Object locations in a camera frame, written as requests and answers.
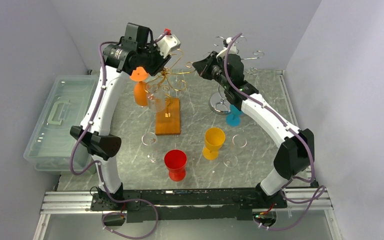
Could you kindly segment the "orange plastic wine glass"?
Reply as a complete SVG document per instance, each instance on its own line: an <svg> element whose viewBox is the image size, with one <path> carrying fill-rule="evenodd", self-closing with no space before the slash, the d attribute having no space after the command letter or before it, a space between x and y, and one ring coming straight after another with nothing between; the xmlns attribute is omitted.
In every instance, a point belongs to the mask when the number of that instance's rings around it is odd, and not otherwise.
<svg viewBox="0 0 384 240"><path fill-rule="evenodd" d="M135 70L133 70L130 76L130 79L136 83L133 88L134 100L136 104L142 107L146 107L148 105L145 85L146 80L149 78L149 76L150 75L141 66L138 66Z"/></svg>

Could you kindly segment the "gold wire rack wooden base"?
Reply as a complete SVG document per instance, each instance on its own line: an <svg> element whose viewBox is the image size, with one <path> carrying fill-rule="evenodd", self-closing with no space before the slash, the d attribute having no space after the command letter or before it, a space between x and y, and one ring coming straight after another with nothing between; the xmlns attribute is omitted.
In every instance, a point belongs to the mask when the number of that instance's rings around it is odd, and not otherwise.
<svg viewBox="0 0 384 240"><path fill-rule="evenodd" d="M171 57L178 56L175 62L167 67L165 66L163 70L156 75L155 78L151 79L147 83L150 84L159 84L162 86L162 89L165 94L166 108L161 112L155 113L155 131L154 133L157 136L169 136L169 135L180 135L181 134L181 106L180 99L176 96L170 94L171 91L178 93L184 92L188 84L185 80L175 80L176 85L173 85L170 82L171 77L178 77L181 75L191 74L194 71L192 70L191 62L187 62L185 67L189 71L183 72L174 72L173 67L175 67L178 62L183 58L184 52L181 49L176 49L178 53L171 53Z"/></svg>

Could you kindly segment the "yellow plastic wine glass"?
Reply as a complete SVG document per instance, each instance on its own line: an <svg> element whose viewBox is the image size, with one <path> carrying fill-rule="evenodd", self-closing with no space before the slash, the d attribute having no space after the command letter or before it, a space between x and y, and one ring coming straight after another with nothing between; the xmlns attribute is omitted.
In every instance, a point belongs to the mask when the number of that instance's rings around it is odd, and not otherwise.
<svg viewBox="0 0 384 240"><path fill-rule="evenodd" d="M204 135L204 148L202 155L207 160L215 160L219 156L219 151L226 140L226 135L221 128L209 128Z"/></svg>

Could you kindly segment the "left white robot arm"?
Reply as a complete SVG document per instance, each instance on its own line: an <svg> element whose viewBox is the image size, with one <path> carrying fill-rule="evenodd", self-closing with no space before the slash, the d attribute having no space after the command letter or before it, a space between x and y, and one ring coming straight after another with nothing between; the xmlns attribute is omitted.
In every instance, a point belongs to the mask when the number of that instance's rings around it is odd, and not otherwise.
<svg viewBox="0 0 384 240"><path fill-rule="evenodd" d="M155 38L149 27L129 22L118 41L104 41L98 46L98 85L84 118L69 131L75 139L69 170L80 176L95 165L98 189L106 193L103 202L111 210L119 209L124 203L123 183L116 160L122 140L110 133L121 91L138 67L151 76L160 73L171 59L171 52L180 44L168 28Z"/></svg>

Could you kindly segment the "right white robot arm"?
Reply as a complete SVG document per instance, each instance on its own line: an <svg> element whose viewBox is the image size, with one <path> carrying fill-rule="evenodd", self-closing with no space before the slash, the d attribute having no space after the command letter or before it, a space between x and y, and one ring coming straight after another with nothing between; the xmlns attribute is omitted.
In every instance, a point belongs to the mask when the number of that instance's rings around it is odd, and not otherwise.
<svg viewBox="0 0 384 240"><path fill-rule="evenodd" d="M224 89L226 100L253 119L278 146L273 169L255 187L256 203L267 208L275 195L297 178L297 174L315 163L314 134L301 130L271 107L251 83L245 80L244 65L237 54L223 57L211 52L192 67L205 80L214 80Z"/></svg>

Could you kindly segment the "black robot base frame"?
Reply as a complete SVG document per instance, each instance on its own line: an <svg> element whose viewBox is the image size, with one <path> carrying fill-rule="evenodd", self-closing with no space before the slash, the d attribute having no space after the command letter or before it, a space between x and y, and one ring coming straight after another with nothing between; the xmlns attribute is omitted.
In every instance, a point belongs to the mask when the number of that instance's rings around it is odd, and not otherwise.
<svg viewBox="0 0 384 240"><path fill-rule="evenodd" d="M280 193L261 197L253 187L128 189L91 194L92 212L123 212L128 223L168 220L236 219L251 221L258 212L287 208Z"/></svg>

